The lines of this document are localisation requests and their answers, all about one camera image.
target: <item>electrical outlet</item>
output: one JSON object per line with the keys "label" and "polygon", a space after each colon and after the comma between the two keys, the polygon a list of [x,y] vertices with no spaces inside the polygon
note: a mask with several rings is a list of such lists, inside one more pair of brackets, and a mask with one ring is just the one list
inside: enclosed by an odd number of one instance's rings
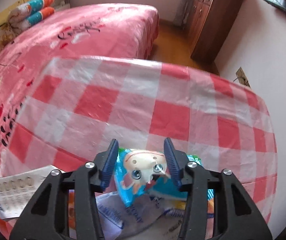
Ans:
{"label": "electrical outlet", "polygon": [[245,73],[244,73],[242,67],[240,67],[240,68],[238,69],[238,71],[236,71],[236,76],[237,76],[238,81],[239,81],[242,85],[251,87],[251,86],[249,85],[248,79],[247,79],[247,77],[246,77],[246,75],[245,75]]}

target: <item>plastic bag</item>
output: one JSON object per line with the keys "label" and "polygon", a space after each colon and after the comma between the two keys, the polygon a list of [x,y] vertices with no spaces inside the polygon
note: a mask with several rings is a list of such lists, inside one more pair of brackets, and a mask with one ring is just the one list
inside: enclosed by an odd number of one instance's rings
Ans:
{"label": "plastic bag", "polygon": [[[187,157],[202,165],[199,157]],[[187,199],[187,192],[179,192],[171,181],[165,156],[160,152],[120,148],[114,176],[117,191],[126,207],[144,193],[165,199]],[[208,190],[208,199],[213,196],[213,190]]]}

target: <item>wooden dresser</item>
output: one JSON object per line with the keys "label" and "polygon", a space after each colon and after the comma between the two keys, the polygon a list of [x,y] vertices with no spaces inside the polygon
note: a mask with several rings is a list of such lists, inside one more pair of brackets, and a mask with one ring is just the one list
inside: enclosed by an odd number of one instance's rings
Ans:
{"label": "wooden dresser", "polygon": [[185,28],[191,58],[211,64],[237,17],[243,0],[194,0]]}

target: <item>cartoon cow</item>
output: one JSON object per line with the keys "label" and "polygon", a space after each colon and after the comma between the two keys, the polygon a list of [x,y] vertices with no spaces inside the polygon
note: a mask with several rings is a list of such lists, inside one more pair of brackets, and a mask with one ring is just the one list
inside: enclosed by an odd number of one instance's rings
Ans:
{"label": "cartoon cow", "polygon": [[149,189],[155,184],[154,175],[162,176],[164,181],[170,178],[167,170],[166,159],[163,153],[147,150],[132,150],[124,160],[123,166],[127,174],[121,181],[123,189],[133,186],[133,194],[136,194],[142,185]]}

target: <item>folded clothes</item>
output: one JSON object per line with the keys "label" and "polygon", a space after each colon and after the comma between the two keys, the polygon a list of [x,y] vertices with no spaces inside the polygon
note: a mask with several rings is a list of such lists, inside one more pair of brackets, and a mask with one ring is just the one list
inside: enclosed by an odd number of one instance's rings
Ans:
{"label": "folded clothes", "polygon": [[18,23],[42,8],[50,6],[53,2],[54,0],[30,0],[12,10],[8,16],[8,22],[11,25]]}
{"label": "folded clothes", "polygon": [[17,35],[19,35],[31,26],[48,18],[50,15],[54,14],[54,12],[55,10],[53,7],[45,7],[21,22],[12,23],[12,29]]}

